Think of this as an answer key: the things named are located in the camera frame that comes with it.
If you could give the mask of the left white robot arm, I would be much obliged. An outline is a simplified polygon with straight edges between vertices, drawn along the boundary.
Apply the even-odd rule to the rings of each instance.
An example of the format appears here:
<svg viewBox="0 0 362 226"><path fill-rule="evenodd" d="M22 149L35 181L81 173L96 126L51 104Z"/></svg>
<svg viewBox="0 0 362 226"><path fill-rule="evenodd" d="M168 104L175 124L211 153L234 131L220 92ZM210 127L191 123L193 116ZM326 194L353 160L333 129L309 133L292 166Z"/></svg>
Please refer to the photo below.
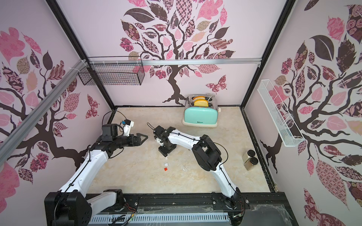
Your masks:
<svg viewBox="0 0 362 226"><path fill-rule="evenodd" d="M86 226L93 216L117 203L118 191L103 192L86 199L91 183L113 152L124 147L141 146L148 136L130 134L132 121L127 121L123 134L119 124L105 124L102 135L89 148L88 155L79 169L57 192L50 192L44 200L48 226Z"/></svg>

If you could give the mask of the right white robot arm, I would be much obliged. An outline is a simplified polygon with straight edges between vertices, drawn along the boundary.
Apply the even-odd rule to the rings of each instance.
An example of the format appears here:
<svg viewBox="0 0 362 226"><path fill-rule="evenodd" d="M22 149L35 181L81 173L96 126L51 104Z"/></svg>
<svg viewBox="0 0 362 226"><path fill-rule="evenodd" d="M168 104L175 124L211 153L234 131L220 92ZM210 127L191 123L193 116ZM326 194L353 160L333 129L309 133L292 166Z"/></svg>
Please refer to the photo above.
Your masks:
<svg viewBox="0 0 362 226"><path fill-rule="evenodd" d="M159 152L167 157L177 146L182 146L195 156L198 165L205 171L211 172L217 181L221 193L224 196L225 205L235 210L246 206L245 198L240 189L232 182L221 157L218 144L213 142L208 135L201 137L192 136L180 132L174 127L164 129L157 126L153 129L156 142L160 145Z"/></svg>

